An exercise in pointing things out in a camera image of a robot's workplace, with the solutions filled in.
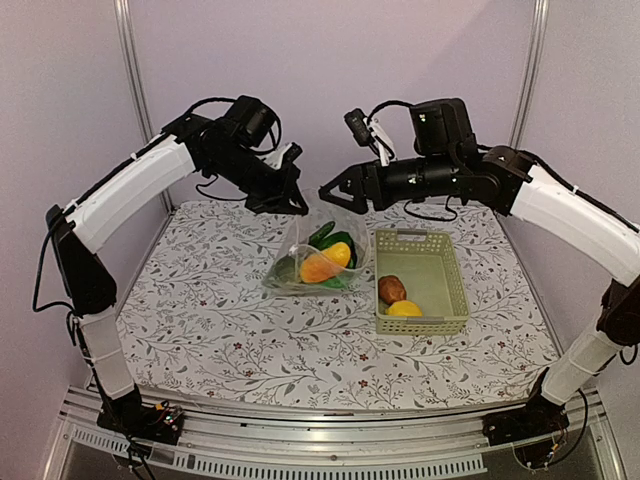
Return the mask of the green toy cucumber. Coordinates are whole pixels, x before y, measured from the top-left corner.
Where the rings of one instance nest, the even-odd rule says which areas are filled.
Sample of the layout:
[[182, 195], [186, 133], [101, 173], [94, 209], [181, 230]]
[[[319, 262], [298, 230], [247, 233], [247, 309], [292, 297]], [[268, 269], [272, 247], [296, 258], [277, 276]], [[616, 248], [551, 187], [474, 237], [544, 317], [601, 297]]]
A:
[[322, 225], [318, 230], [310, 235], [308, 244], [314, 248], [317, 248], [321, 241], [326, 238], [334, 229], [335, 222], [329, 221]]

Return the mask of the clear pink zip top bag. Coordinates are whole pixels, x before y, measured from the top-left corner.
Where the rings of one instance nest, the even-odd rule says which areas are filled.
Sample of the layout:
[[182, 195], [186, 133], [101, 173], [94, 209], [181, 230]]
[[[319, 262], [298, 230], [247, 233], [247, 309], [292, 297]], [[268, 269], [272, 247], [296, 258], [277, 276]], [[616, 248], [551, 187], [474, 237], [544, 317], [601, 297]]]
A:
[[365, 217], [303, 192], [309, 211], [294, 218], [278, 254], [262, 280], [285, 296], [347, 290], [371, 260]]

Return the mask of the green yellow toy avocado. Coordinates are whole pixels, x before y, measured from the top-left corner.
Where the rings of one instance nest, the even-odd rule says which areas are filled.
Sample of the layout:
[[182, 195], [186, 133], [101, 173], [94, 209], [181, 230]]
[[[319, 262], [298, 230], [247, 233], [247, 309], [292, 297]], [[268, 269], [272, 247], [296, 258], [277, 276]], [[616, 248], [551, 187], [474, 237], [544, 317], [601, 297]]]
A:
[[297, 259], [291, 256], [285, 256], [277, 260], [270, 270], [269, 278], [280, 283], [298, 283]]

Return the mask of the orange yellow toy mango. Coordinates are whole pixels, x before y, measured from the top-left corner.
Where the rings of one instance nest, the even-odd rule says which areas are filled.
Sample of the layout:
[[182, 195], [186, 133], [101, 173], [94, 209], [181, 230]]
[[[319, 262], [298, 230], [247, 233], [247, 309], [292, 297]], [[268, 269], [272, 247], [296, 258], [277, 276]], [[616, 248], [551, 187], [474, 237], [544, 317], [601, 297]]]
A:
[[351, 249], [345, 242], [307, 257], [300, 265], [300, 279], [305, 284], [323, 283], [344, 271], [351, 260]]

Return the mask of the green white toy bok choy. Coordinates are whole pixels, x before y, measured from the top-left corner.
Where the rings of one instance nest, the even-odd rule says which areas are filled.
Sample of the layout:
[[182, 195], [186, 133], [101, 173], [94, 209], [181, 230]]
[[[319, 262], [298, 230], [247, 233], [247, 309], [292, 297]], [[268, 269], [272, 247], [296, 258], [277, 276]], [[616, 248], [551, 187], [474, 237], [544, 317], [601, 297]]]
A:
[[353, 269], [357, 263], [355, 242], [351, 235], [339, 231], [326, 236], [314, 247], [319, 254], [310, 258], [313, 264], [310, 266], [307, 279], [311, 283], [333, 289], [344, 288], [346, 282], [341, 275], [345, 269]]

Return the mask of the brown toy potato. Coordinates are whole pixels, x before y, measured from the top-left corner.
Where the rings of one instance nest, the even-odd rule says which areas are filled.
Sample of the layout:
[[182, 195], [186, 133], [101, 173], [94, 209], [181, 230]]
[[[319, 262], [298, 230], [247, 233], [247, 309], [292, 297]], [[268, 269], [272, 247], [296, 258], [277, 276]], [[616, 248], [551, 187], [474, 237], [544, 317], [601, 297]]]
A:
[[402, 281], [395, 275], [386, 275], [378, 280], [378, 298], [387, 305], [407, 299]]

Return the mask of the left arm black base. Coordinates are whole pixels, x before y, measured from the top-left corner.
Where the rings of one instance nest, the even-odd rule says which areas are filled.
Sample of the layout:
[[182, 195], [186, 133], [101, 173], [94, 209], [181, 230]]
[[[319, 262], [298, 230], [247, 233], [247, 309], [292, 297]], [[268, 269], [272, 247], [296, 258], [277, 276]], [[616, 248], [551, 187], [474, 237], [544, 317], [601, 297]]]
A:
[[111, 399], [98, 386], [102, 400], [97, 425], [103, 429], [121, 433], [126, 437], [144, 439], [156, 443], [177, 445], [184, 425], [184, 410], [164, 400], [146, 406], [137, 386], [118, 399]]

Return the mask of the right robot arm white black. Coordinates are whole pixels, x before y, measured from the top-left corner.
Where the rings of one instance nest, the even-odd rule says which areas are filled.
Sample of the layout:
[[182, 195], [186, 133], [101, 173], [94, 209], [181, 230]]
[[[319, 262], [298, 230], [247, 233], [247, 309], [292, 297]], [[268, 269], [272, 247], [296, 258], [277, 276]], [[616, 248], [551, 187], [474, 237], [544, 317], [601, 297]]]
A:
[[[409, 113], [415, 157], [398, 159], [375, 117], [397, 105]], [[351, 212], [383, 211], [400, 201], [452, 197], [480, 203], [580, 253], [609, 274], [600, 312], [537, 380], [517, 427], [537, 436], [564, 405], [627, 346], [639, 342], [639, 227], [564, 180], [538, 155], [478, 143], [465, 103], [385, 101], [355, 108], [344, 121], [356, 143], [375, 154], [322, 186], [322, 200]]]

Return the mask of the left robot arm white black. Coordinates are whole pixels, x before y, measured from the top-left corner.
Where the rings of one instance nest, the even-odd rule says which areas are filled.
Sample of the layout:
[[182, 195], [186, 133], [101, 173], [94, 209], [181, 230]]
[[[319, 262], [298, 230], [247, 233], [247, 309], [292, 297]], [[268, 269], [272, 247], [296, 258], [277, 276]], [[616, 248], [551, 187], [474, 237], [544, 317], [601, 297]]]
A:
[[189, 107], [80, 197], [46, 216], [47, 241], [69, 297], [64, 305], [78, 319], [86, 360], [113, 401], [109, 415], [128, 434], [141, 433], [149, 415], [131, 398], [136, 385], [116, 327], [118, 286], [99, 257], [103, 247], [151, 200], [195, 173], [236, 186], [255, 214], [308, 211], [295, 164], [302, 149], [282, 142], [279, 116], [255, 97], [225, 102], [228, 109], [216, 119]]

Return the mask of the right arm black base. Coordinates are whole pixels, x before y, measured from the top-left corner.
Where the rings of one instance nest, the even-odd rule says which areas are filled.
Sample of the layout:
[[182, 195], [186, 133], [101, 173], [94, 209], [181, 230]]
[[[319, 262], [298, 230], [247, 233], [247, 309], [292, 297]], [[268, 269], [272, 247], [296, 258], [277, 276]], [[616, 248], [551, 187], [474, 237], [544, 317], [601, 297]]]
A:
[[544, 436], [540, 442], [523, 444], [514, 451], [522, 466], [536, 470], [552, 463], [566, 440], [569, 425], [564, 407], [545, 399], [536, 384], [523, 406], [485, 415], [482, 433], [491, 446]]

